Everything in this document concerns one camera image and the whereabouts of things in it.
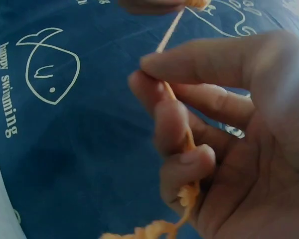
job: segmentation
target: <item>orange yarn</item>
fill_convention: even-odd
[[[204,9],[209,5],[211,0],[186,0],[185,4],[187,6],[197,7]],[[174,28],[176,27],[179,19],[181,18],[183,11],[181,11],[174,22],[172,23],[170,29],[167,31],[165,37],[163,38],[161,44],[158,46],[156,52],[160,53],[165,48],[167,41],[171,37]],[[167,90],[169,96],[176,100],[176,96],[167,82],[164,82],[165,89]],[[189,128],[186,132],[186,145],[183,149],[184,151],[191,151],[196,148],[192,131]],[[183,186],[179,193],[178,197],[179,203],[185,207],[183,217],[176,224],[168,223],[165,221],[154,221],[150,225],[147,225],[145,228],[135,228],[134,234],[129,235],[118,235],[105,233],[101,236],[100,239],[158,239],[161,235],[167,234],[167,239],[175,239],[177,235],[177,230],[184,225],[190,218],[191,212],[196,204],[196,198],[200,192],[199,181],[194,182],[193,185]]]

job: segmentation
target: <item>blue cloth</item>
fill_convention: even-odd
[[[174,18],[129,15],[112,0],[0,0],[0,169],[28,239],[177,221],[159,197],[152,119],[127,85]],[[168,47],[278,28],[299,35],[280,0],[213,0],[185,11]],[[197,234],[185,226],[179,237]]]

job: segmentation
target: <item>fingertip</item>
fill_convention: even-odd
[[[193,151],[183,154],[180,157],[183,164],[192,164],[197,168],[202,176],[211,174],[216,165],[216,155],[214,150],[207,144],[196,147]]]

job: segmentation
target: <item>finger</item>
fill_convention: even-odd
[[[168,158],[160,171],[160,190],[163,200],[181,213],[183,207],[179,204],[177,196],[180,188],[208,178],[215,167],[215,152],[207,144]]]
[[[188,110],[175,100],[159,102],[155,107],[154,142],[158,151],[167,156],[182,153],[189,128]]]
[[[132,14],[165,14],[183,8],[183,0],[120,0],[119,5]]]
[[[182,137],[185,136],[188,125],[195,144],[209,144],[215,150],[219,162],[230,144],[237,140],[234,136],[207,125],[191,111],[184,112],[182,104],[170,100],[162,82],[142,71],[131,74],[129,86],[145,109],[156,119],[155,144],[161,154],[181,152],[181,143],[185,143]]]
[[[129,87],[152,116],[158,102],[170,99],[164,84],[147,76],[142,71],[135,71],[129,76]]]
[[[141,69],[170,83],[209,83],[252,91],[267,84],[259,71],[264,72],[277,62],[283,67],[289,59],[286,56],[298,45],[299,40],[285,32],[196,40],[143,57]]]
[[[175,6],[128,6],[127,11],[131,14],[145,14],[145,15],[163,15],[174,11],[180,11],[184,7],[182,5]]]
[[[255,110],[250,98],[210,84],[172,85],[179,100],[213,120],[245,130]]]

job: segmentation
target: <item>knuckle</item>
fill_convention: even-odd
[[[213,110],[215,113],[220,113],[226,108],[228,102],[228,92],[224,89],[219,91],[218,95],[215,98]]]

